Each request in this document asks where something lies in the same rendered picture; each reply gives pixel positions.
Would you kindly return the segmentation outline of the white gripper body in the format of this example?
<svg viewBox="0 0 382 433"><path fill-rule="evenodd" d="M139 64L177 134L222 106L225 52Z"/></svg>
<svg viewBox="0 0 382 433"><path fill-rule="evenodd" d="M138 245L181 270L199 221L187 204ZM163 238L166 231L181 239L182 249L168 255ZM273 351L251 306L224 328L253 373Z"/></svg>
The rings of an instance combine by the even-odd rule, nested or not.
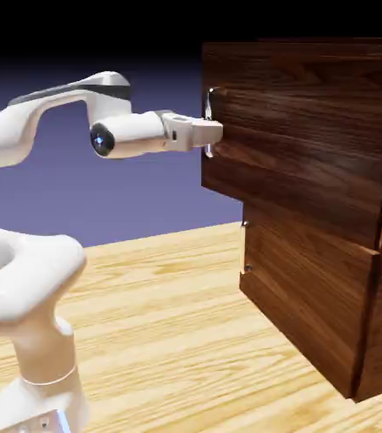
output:
<svg viewBox="0 0 382 433"><path fill-rule="evenodd" d="M217 121L195 118L192 121L193 147L204 147L214 145L221 141L223 136L223 125Z"/></svg>

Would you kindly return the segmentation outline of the curved silver door handle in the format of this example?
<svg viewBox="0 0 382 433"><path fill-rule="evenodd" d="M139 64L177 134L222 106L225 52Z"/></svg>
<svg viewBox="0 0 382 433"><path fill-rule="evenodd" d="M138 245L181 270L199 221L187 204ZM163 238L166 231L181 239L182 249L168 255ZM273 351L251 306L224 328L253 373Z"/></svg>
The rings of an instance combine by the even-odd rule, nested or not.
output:
<svg viewBox="0 0 382 433"><path fill-rule="evenodd" d="M205 96L205 113L204 113L204 119L207 121L210 121L212 123L216 123L215 119L213 119L213 110L212 110L212 99L216 95L216 92L219 90L218 86L211 86L208 88ZM215 155L215 148L216 144L218 143L218 140L212 141L205 145L204 151L205 156L209 159L213 158Z"/></svg>

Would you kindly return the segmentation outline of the large dark wood cabinet door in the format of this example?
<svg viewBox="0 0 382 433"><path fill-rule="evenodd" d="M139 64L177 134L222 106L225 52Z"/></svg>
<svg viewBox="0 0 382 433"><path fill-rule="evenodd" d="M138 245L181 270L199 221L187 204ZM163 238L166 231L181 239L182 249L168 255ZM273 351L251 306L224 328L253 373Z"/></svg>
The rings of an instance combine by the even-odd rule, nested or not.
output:
<svg viewBox="0 0 382 433"><path fill-rule="evenodd" d="M205 187L377 246L381 39L207 42L202 79L224 126L202 160Z"/></svg>

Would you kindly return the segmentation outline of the small dark wood cabinet door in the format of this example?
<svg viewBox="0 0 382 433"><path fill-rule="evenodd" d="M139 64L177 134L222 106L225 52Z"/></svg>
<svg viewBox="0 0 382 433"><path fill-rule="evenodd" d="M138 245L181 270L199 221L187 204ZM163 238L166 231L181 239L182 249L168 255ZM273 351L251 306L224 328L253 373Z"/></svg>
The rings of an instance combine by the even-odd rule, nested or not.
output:
<svg viewBox="0 0 382 433"><path fill-rule="evenodd" d="M379 253L278 206L247 204L243 222L241 290L339 393L352 397Z"/></svg>

